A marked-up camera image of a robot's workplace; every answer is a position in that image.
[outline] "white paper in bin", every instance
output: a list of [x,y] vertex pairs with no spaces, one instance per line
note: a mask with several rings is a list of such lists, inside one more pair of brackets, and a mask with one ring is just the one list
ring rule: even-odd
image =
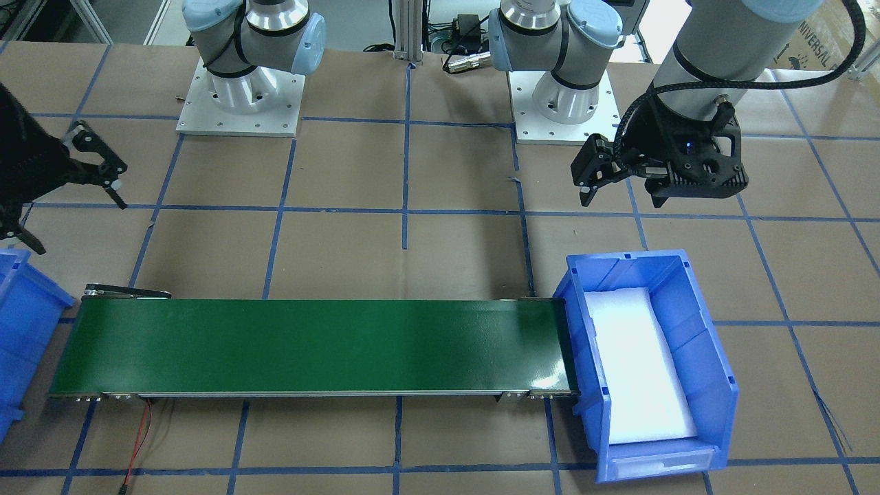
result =
[[611,396],[610,444],[695,437],[685,392],[646,288],[585,292]]

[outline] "blue plastic container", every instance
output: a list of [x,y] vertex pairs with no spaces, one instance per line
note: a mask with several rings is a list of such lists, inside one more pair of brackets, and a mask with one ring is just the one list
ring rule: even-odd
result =
[[0,249],[0,443],[33,380],[65,307],[74,299],[27,264],[29,251]]
[[[575,414],[598,455],[597,482],[723,469],[739,389],[683,250],[571,255],[555,298],[565,299],[581,397]],[[605,382],[585,292],[647,288],[697,436],[612,445],[614,391]]]

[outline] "green conveyor belt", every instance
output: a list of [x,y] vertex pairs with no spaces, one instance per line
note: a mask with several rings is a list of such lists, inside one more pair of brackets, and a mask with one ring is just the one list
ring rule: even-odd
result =
[[576,391],[551,300],[86,299],[51,395]]

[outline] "white mounting plate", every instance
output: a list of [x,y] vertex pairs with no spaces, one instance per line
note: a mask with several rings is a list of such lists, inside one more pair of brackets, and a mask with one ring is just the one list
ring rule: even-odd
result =
[[517,123],[517,142],[523,144],[576,144],[580,146],[587,136],[599,133],[613,139],[620,123],[617,101],[611,89],[608,72],[599,81],[599,103],[587,122],[567,125],[553,122],[542,115],[532,102],[532,93],[543,70],[509,72],[510,105]]
[[208,71],[200,59],[177,121],[177,131],[197,136],[296,137],[305,76],[269,71],[278,81],[280,101],[257,114],[233,114],[220,108],[208,93]]

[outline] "light blue joint cap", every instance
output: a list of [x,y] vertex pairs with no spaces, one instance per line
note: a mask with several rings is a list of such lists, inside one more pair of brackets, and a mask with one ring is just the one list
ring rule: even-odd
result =
[[492,67],[504,72],[512,72],[504,30],[501,28],[501,12],[495,9],[489,13],[489,53],[492,54]]
[[771,22],[800,22],[822,5],[822,0],[742,0],[750,11]]
[[592,42],[605,48],[617,47],[623,20],[611,5],[602,0],[572,0],[568,16],[571,24]]
[[234,14],[243,0],[184,0],[183,20],[190,33],[204,31]]
[[321,57],[324,56],[326,41],[327,22],[320,14],[313,12],[305,25],[303,37],[299,40],[299,48],[297,54],[293,56],[290,73],[308,76],[318,70]]

